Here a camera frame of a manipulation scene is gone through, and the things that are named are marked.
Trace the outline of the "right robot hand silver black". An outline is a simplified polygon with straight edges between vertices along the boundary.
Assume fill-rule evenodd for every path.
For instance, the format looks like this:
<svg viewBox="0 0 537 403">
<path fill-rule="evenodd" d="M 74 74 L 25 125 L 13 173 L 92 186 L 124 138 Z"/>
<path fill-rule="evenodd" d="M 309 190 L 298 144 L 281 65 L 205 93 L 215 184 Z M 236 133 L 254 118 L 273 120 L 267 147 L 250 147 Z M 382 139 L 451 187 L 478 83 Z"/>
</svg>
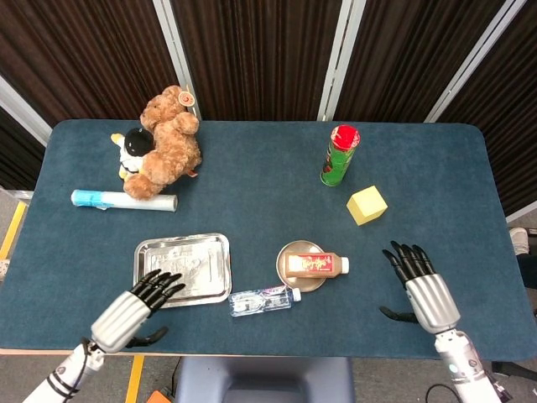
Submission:
<svg viewBox="0 0 537 403">
<path fill-rule="evenodd" d="M 390 244 L 395 254 L 387 249 L 382 252 L 404 288 L 414 321 L 431 334 L 455 329 L 461 314 L 427 253 L 417 244 L 409 246 L 396 241 Z"/>
</svg>

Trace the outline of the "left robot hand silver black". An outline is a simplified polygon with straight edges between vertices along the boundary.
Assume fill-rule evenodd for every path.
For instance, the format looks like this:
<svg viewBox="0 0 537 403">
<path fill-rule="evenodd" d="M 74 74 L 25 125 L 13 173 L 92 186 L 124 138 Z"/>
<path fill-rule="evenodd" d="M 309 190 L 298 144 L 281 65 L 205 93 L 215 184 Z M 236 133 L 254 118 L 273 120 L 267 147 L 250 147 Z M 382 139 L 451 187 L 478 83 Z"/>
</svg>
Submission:
<svg viewBox="0 0 537 403">
<path fill-rule="evenodd" d="M 137 335 L 140 327 L 171 296 L 185 288 L 177 281 L 182 274 L 152 270 L 123 292 L 91 325 L 91 340 L 105 353 L 125 348 L 148 347 L 163 338 L 169 328 L 163 326 L 146 337 Z"/>
</svg>

